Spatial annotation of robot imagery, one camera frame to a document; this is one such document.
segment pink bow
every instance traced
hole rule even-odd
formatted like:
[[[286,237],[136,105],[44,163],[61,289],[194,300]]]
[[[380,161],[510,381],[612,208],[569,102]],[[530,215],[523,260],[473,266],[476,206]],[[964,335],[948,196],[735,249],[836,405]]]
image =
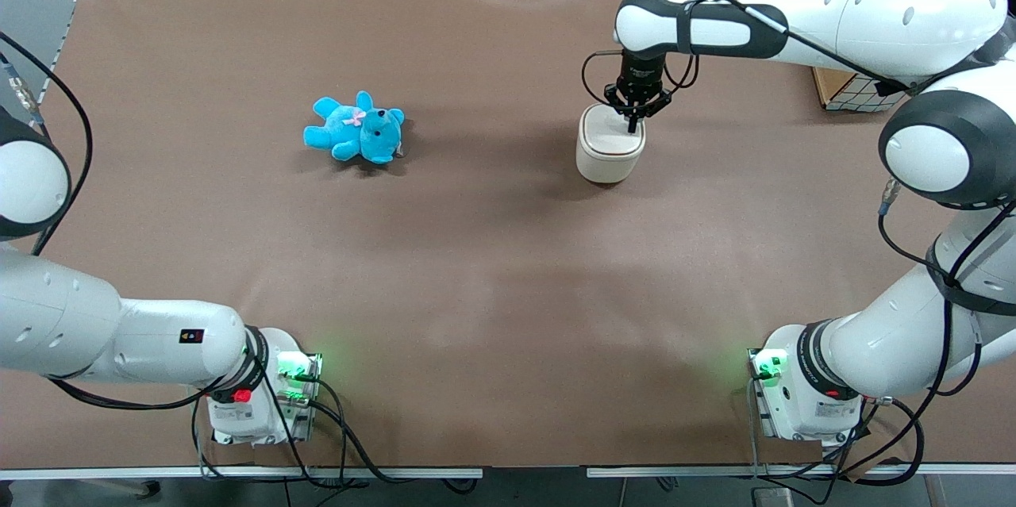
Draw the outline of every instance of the pink bow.
[[[342,124],[352,124],[353,126],[360,126],[361,124],[360,120],[366,116],[367,113],[361,111],[360,109],[357,109],[356,111],[353,111],[353,118],[343,120]]]

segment stuffed toy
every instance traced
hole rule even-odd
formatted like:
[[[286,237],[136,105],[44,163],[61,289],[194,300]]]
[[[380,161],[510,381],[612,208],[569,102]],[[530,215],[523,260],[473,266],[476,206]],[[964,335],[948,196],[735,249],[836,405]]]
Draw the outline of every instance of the stuffed toy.
[[[375,109],[366,91],[357,94],[357,106],[347,107],[327,97],[314,104],[314,113],[324,126],[304,129],[304,144],[331,151],[337,161],[353,160],[357,153],[377,165],[392,161],[402,142],[405,114],[398,109]]]

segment brown tabletop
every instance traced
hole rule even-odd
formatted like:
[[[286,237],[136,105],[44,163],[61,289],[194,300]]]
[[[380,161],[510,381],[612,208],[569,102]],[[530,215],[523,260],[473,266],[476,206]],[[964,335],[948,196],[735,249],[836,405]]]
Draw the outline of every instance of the brown tabletop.
[[[80,0],[57,70],[96,161],[46,254],[124,297],[223,303],[290,331],[325,355],[379,464],[747,463],[746,351],[864,308],[908,268],[875,226],[887,116],[824,113],[807,68],[704,59],[634,174],[590,185],[574,167],[578,71],[614,47],[618,1]],[[590,83],[617,72],[597,60]],[[409,120],[387,169],[303,145],[312,103],[360,88]],[[44,112],[76,168],[76,117],[54,88]],[[904,196],[889,226],[923,251],[948,217]],[[1016,460],[1013,370],[933,406],[927,460]],[[2,467],[195,462],[188,409],[102,410],[0,380]],[[306,447],[336,463],[327,434]],[[766,442],[764,458],[816,455]]]

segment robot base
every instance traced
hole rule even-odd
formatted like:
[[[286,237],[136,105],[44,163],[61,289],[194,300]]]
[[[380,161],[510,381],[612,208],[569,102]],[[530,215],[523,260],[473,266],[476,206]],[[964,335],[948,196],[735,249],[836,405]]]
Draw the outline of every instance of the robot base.
[[[765,435],[784,440],[822,442],[823,447],[841,445],[861,416],[862,396],[849,400],[831,398],[815,390],[798,364],[798,338],[804,325],[776,329],[765,347],[751,351],[753,374],[774,374],[759,380],[756,388],[759,415]]]
[[[274,402],[277,398],[293,439],[307,441],[311,437],[315,413],[307,402],[317,397],[318,384],[288,377],[287,363],[280,362],[279,356],[287,360],[290,356],[306,359],[300,374],[315,380],[321,376],[321,356],[301,353],[294,337],[283,330],[262,328],[259,332],[268,344],[267,382],[262,381],[252,390],[247,402],[220,403],[208,399],[212,439],[220,444],[284,443],[285,427]]]

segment cardboard box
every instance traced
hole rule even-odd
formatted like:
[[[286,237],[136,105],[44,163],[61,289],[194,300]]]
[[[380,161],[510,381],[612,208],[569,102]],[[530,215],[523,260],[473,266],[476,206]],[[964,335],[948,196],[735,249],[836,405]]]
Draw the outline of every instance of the cardboard box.
[[[812,67],[819,103],[827,111],[855,111],[878,113],[888,111],[903,100],[904,93],[878,96],[876,80],[847,71]]]

